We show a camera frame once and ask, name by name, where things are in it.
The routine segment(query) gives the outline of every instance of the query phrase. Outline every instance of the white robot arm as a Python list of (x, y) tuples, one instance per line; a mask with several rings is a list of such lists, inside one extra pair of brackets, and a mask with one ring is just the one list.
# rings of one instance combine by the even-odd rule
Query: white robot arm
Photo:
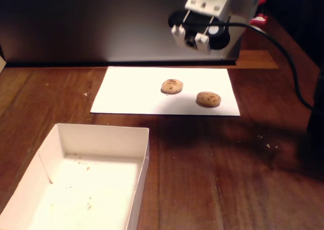
[(171, 33), (180, 47), (209, 54), (234, 45), (243, 33), (242, 28), (229, 32), (229, 27), (194, 25), (240, 22), (248, 24), (259, 0), (188, 0), (185, 11), (173, 13), (169, 19)]

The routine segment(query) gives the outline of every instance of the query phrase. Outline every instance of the black cable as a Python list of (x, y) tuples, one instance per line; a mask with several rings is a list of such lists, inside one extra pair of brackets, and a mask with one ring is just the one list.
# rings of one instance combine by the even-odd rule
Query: black cable
[(232, 27), (243, 27), (243, 28), (249, 28), (249, 29), (255, 30), (258, 33), (262, 34), (263, 36), (267, 37), (268, 40), (270, 40), (273, 44), (275, 44), (275, 46), (286, 57), (289, 65), (290, 65), (292, 74), (293, 74), (295, 92), (296, 92), (296, 95), (297, 95), (297, 98), (299, 99), (299, 101), (304, 106), (306, 106), (306, 108), (308, 108), (310, 110), (314, 110), (314, 111), (316, 111), (316, 113), (319, 113), (321, 115), (324, 114), (324, 112), (322, 112), (322, 111), (318, 111), (316, 109), (313, 109), (313, 107), (303, 99), (303, 97), (302, 97), (302, 95), (300, 93), (300, 90), (299, 90), (298, 74), (297, 74), (296, 66), (295, 66), (295, 64), (293, 62), (293, 59), (289, 55), (289, 53), (286, 51), (285, 48), (283, 48), (283, 46), (278, 41), (276, 41), (272, 36), (270, 36), (269, 34), (267, 34), (265, 31), (263, 31), (259, 27), (256, 27), (256, 26), (253, 26), (253, 25), (249, 25), (249, 24), (245, 24), (245, 23), (213, 23), (212, 22), (210, 24), (199, 24), (199, 23), (187, 23), (187, 22), (184, 22), (184, 23), (181, 23), (181, 24), (182, 25), (190, 25), (190, 26), (219, 26), (219, 27), (231, 27), (232, 26)]

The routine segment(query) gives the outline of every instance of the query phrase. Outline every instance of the cookie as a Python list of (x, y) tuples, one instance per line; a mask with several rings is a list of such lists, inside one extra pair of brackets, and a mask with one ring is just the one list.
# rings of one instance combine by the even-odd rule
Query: cookie
[(161, 91), (167, 94), (176, 94), (183, 88), (183, 83), (176, 79), (168, 79), (162, 84)]
[(197, 94), (197, 103), (208, 107), (217, 107), (221, 104), (221, 97), (212, 92), (200, 92)]

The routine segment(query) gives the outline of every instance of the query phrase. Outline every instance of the wooden table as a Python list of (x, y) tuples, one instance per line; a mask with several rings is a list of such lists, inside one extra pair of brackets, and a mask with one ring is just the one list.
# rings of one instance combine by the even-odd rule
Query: wooden table
[[(319, 69), (275, 20), (265, 29), (292, 54), (312, 103)], [(150, 128), (138, 229), (324, 229), (323, 161), (303, 150), (310, 111), (270, 42), (247, 31), (242, 49), (268, 50), (279, 69), (229, 70), (240, 117), (90, 114), (105, 69), (5, 69), (0, 210), (55, 123), (109, 124)]]

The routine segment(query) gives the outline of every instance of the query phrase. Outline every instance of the open box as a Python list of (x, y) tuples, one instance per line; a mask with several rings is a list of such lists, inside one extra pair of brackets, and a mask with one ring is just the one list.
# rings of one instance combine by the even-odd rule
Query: open box
[(0, 215), (1, 230), (136, 230), (148, 129), (56, 124)]

